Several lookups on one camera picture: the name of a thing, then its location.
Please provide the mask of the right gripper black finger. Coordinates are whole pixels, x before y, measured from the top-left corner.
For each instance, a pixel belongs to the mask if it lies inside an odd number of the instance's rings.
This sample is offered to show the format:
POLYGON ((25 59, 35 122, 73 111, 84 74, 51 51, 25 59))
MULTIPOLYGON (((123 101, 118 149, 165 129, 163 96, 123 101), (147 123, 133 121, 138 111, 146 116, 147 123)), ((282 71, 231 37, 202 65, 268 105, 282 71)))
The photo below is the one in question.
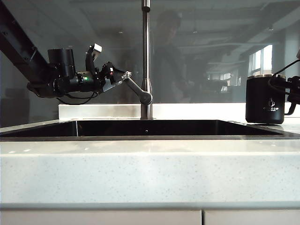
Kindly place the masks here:
POLYGON ((287 79, 288 87, 289 88, 300 88, 300 77, 293 76, 287 79))
POLYGON ((299 90, 290 90, 288 95, 288 101, 291 103, 300 102, 300 91, 299 90))

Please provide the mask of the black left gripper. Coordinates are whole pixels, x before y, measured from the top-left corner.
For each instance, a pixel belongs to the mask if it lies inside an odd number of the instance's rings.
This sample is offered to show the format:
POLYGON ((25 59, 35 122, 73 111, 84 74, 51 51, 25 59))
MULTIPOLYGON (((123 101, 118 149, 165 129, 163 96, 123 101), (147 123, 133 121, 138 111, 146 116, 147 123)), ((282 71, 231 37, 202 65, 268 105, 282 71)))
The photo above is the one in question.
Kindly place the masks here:
POLYGON ((113 67, 111 62, 105 63, 101 70, 93 65, 93 92, 104 93, 121 85, 123 81, 115 82, 114 79, 128 79, 132 76, 130 71, 121 71, 113 67))

